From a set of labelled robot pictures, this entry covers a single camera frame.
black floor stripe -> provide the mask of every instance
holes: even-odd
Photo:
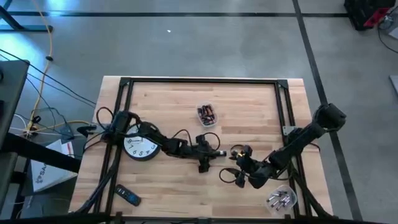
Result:
[[[317,67],[317,63],[315,61],[315,57],[310,45],[310,40],[308,39],[307,30],[305,28],[303,15],[300,10],[298,0],[293,0],[294,9],[297,16],[298,26],[300,28],[300,32],[303,38],[303,43],[305,47],[305,51],[308,56],[308,61],[310,62],[310,67],[312,71],[312,76],[315,81],[315,86],[317,87],[317,92],[319,95],[319,99],[321,104],[325,105],[328,103],[326,98],[325,90],[322,85],[321,78],[319,76],[319,71]],[[359,209],[358,199],[356,198],[356,194],[354,191],[353,183],[351,181],[351,177],[349,176],[349,171],[347,167],[347,163],[343,154],[343,150],[341,148],[340,141],[338,139],[338,135],[336,132],[330,133],[331,143],[335,150],[337,164],[340,170],[341,179],[343,180],[344,190],[346,192],[346,196],[348,199],[349,208],[351,210],[351,214],[354,220],[362,221],[362,214]]]
[[[316,18],[348,18],[347,13],[302,13],[303,17]]]
[[[38,12],[10,11],[12,16],[40,16]],[[296,17],[292,12],[43,12],[55,17]],[[303,17],[348,17],[344,13],[303,13]]]

black desk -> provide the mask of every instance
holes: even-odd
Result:
[[[11,218],[15,218],[22,209],[24,197],[21,196],[30,159],[43,162],[61,169],[78,172],[80,160],[62,153],[47,149],[28,139],[8,133],[12,118],[27,76],[29,63],[23,61],[0,62],[4,78],[0,82],[0,101],[3,101],[3,112],[0,117],[0,210],[4,204],[10,183],[19,184],[17,198]],[[14,172],[17,156],[27,158],[23,172]]]

batteries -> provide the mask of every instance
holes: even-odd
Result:
[[[197,111],[200,122],[204,126],[211,126],[212,124],[215,124],[217,122],[214,109],[210,104],[199,106],[197,108]]]
[[[271,208],[279,211],[282,207],[286,207],[286,205],[290,202],[290,195],[283,190],[279,190],[276,194],[272,194],[268,199],[267,203],[271,204]]]

wooden table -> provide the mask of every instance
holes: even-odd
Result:
[[[102,106],[113,110],[120,78],[103,78],[96,110]],[[296,125],[304,127],[311,121],[311,114],[303,80],[288,79],[288,83]],[[219,121],[214,128],[205,129],[198,121],[195,107],[204,101],[212,102],[218,114]],[[221,138],[222,150],[228,151],[235,144],[249,144],[254,150],[254,159],[261,160],[272,150],[282,147],[273,86],[135,83],[130,111],[137,113],[142,120],[154,123],[168,137],[180,129],[189,130],[192,138],[213,131]],[[101,113],[100,120],[109,123],[111,117]],[[210,144],[216,145],[216,139],[206,138]],[[105,143],[85,152],[70,204],[71,211],[77,210],[97,186],[104,152]],[[332,213],[318,149],[306,147],[302,159],[309,189],[324,209]],[[112,214],[121,211],[124,216],[134,217],[272,218],[264,207],[264,201],[272,190],[282,184],[288,185],[287,181],[268,180],[261,189],[254,189],[246,182],[245,188],[240,189],[234,184],[223,183],[218,177],[220,169],[237,167],[234,161],[219,157],[210,164],[209,172],[199,174],[198,161],[195,160],[177,159],[159,152],[152,160],[137,162],[123,152],[118,184],[142,197],[142,203],[133,207],[115,195]],[[105,189],[101,211],[104,211],[107,195],[108,189]],[[304,211],[302,202],[300,210]]]

gray floor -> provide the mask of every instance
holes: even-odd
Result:
[[[45,11],[90,12],[294,12],[291,0],[71,0],[38,1]],[[342,0],[299,0],[302,12],[344,12]],[[10,11],[34,11],[13,0]],[[40,17],[15,17],[41,24]],[[294,17],[47,17],[54,26],[49,74],[95,101],[104,75],[303,78],[312,111],[320,104]],[[323,86],[330,102],[348,116],[339,132],[365,220],[398,220],[396,132],[398,97],[389,81],[398,55],[379,42],[377,31],[356,32],[347,18],[305,18]],[[398,49],[398,41],[384,37]],[[0,33],[0,48],[43,68],[47,34]],[[37,97],[27,84],[17,112],[28,116]],[[44,97],[67,119],[91,121],[93,109],[45,87]],[[44,123],[51,124],[48,114]],[[15,120],[14,127],[21,128]],[[42,138],[40,141],[53,139]],[[330,138],[320,140],[334,213],[351,218]],[[73,182],[34,199],[23,217],[67,212]]]

